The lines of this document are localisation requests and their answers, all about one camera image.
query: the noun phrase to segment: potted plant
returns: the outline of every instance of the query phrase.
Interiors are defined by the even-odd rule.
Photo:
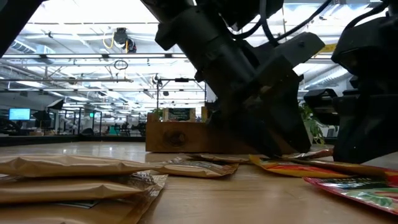
[[[302,103],[298,106],[301,117],[304,122],[304,126],[307,129],[307,134],[310,138],[310,142],[324,145],[325,140],[323,138],[321,127],[325,125],[321,124],[313,115],[312,110],[306,103]]]
[[[154,114],[157,114],[159,117],[159,120],[161,120],[163,118],[163,108],[153,109],[151,112]]]

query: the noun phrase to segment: computer monitor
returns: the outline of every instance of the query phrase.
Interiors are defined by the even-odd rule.
[[[8,112],[10,121],[28,121],[30,120],[30,109],[27,108],[10,108]]]

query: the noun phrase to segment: ceiling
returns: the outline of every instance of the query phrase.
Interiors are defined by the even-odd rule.
[[[283,10],[278,11],[268,20],[273,34],[283,34],[285,30],[305,20],[323,1],[285,1]],[[369,11],[370,1],[355,0],[349,4],[328,6],[320,16],[299,32],[313,32],[326,44],[337,43],[345,25],[356,16]],[[258,20],[255,18],[243,31],[250,29]],[[137,54],[176,54],[176,58],[156,58],[149,55],[142,58],[124,58],[128,68],[118,70],[114,63],[117,58],[52,58],[51,64],[34,59],[8,58],[0,63],[0,77],[25,79],[54,79],[65,82],[41,83],[52,89],[55,96],[79,96],[87,100],[69,98],[71,103],[93,102],[110,105],[119,103],[123,109],[148,111],[156,107],[156,85],[154,78],[193,78],[195,68],[174,46],[165,52],[154,41],[158,22],[138,0],[51,0],[44,2],[24,27],[15,45],[6,54],[22,54],[21,46],[31,49],[34,54],[123,54],[120,48],[111,45],[112,33],[118,27],[127,28],[129,37],[137,46]],[[267,42],[262,29],[246,39],[251,45],[258,46]],[[330,61],[329,53],[319,54],[307,63],[294,68],[297,74],[304,74],[301,90],[314,88],[339,87],[350,74]],[[100,79],[112,82],[68,83],[67,79]],[[197,82],[163,82],[160,92],[161,107],[200,108],[205,100],[205,84]],[[11,83],[10,88],[35,88],[21,83]],[[56,91],[62,89],[89,89],[84,92]],[[112,89],[100,91],[93,89]],[[135,91],[116,91],[135,89]],[[122,109],[117,104],[112,109]]]

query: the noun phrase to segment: snack package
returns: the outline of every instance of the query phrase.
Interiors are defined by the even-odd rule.
[[[23,177],[123,175],[161,167],[103,157],[77,155],[15,155],[0,157],[0,174]]]
[[[398,215],[398,182],[383,178],[316,179],[305,181],[333,194]]]
[[[283,155],[283,158],[293,159],[318,159],[322,157],[328,157],[333,155],[333,149],[320,149],[317,151],[310,151],[306,153],[295,153],[290,155]]]
[[[255,165],[265,170],[293,177],[318,177],[318,178],[345,178],[349,175],[322,169],[315,166],[297,164],[290,161],[271,161],[259,156],[250,155],[250,160]]]
[[[156,171],[163,174],[182,175],[187,177],[221,177],[233,174],[238,169],[239,164],[218,165],[205,161],[183,161],[176,158],[168,161]]]
[[[349,164],[346,162],[333,162],[333,161],[302,161],[298,159],[289,159],[292,162],[299,164],[306,164],[310,166],[316,166],[324,169],[330,169],[337,172],[342,172],[348,175],[367,175],[367,176],[380,176],[386,178],[397,178],[398,171],[389,170],[380,167],[365,166],[360,164]]]
[[[0,203],[59,202],[125,198],[152,187],[149,174],[87,178],[0,179]]]
[[[225,163],[238,163],[238,164],[250,163],[249,158],[234,157],[234,156],[211,155],[211,154],[187,154],[187,156],[191,159],[198,161],[225,162]]]
[[[154,175],[149,190],[123,200],[37,203],[0,208],[0,224],[135,224],[165,185],[167,175]]]

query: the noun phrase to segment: green label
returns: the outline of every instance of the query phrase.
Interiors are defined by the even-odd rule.
[[[169,120],[188,121],[191,117],[190,108],[169,108]]]

